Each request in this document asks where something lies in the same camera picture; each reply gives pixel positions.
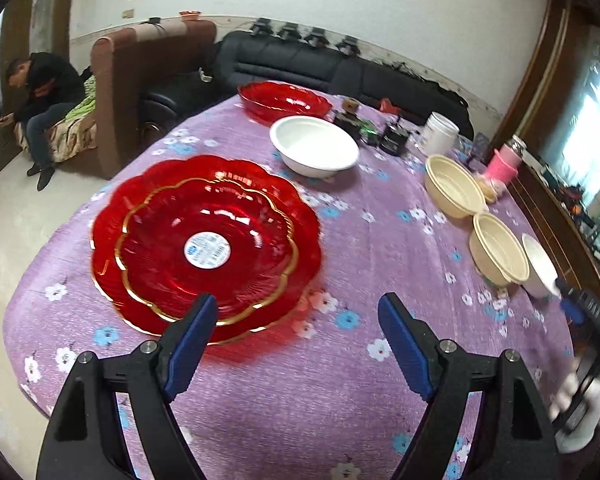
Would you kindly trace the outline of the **gloved right hand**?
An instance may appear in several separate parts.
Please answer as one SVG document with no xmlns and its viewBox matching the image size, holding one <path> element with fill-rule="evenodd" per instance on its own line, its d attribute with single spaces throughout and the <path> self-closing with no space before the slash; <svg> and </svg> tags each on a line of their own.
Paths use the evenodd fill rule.
<svg viewBox="0 0 600 480">
<path fill-rule="evenodd" d="M 550 420 L 565 416 L 555 431 L 560 454 L 582 451 L 594 437 L 600 422 L 600 377 L 592 375 L 595 358 L 590 352 L 575 358 L 548 409 Z"/>
</svg>

